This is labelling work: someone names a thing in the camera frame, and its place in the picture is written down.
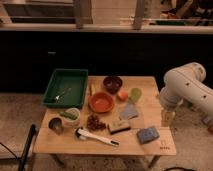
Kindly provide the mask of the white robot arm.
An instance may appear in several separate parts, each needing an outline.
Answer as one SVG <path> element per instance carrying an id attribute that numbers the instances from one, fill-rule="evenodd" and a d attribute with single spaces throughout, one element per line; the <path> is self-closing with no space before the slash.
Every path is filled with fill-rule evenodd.
<path id="1" fill-rule="evenodd" d="M 158 96 L 162 106 L 162 126 L 170 126 L 174 118 L 174 111 L 183 99 L 213 117 L 213 89 L 203 84 L 205 78 L 206 70 L 197 62 L 173 68 L 165 73 L 165 86 L 160 90 Z"/>

